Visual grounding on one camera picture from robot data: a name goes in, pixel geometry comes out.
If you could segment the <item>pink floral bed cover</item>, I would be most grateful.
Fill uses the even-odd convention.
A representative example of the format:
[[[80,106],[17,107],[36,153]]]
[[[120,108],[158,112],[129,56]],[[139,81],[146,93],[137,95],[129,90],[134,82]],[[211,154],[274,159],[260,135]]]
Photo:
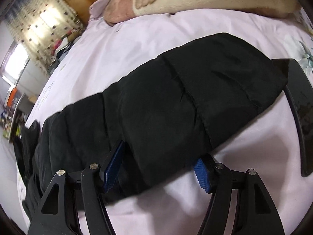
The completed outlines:
[[[41,135],[23,168],[34,234],[39,201],[60,169],[81,171],[118,140],[126,164],[105,198],[118,234],[193,234],[208,197],[191,167],[216,152],[254,165],[284,232],[306,233],[312,204],[310,37],[288,21],[193,10],[108,26],[93,19],[49,79],[29,122]]]

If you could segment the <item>black puffer jacket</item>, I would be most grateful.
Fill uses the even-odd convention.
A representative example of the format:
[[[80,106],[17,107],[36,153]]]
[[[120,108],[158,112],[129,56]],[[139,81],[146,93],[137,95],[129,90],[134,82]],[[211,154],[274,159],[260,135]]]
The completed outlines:
[[[265,111],[287,78],[258,49],[227,33],[171,49],[103,92],[23,128],[14,141],[29,218],[54,174],[100,163],[128,144],[107,203],[191,167]]]

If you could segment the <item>dark wooden shelf unit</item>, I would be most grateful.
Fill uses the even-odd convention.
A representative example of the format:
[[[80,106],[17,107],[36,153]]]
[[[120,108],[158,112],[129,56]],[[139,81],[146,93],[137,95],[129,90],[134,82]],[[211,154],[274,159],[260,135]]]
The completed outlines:
[[[25,124],[32,107],[25,95],[5,106],[1,118],[3,118],[3,136],[9,143],[12,143],[16,136],[20,136],[21,127]]]

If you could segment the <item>heart pattern curtain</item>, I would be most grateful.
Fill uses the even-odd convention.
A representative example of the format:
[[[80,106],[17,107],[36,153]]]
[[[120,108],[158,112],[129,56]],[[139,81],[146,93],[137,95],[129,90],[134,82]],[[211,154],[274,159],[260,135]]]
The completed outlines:
[[[4,22],[14,40],[23,45],[44,73],[54,59],[58,41],[84,30],[77,12],[64,0],[14,0]]]

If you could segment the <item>orange storage box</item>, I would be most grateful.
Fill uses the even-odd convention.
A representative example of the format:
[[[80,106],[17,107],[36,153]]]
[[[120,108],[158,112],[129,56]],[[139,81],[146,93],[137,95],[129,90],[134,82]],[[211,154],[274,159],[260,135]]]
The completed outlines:
[[[9,91],[7,102],[6,102],[6,106],[7,107],[11,107],[12,106],[12,103],[13,103],[13,100],[14,100],[14,97],[15,97],[16,93],[17,93],[17,88],[16,87],[12,88],[12,90]]]

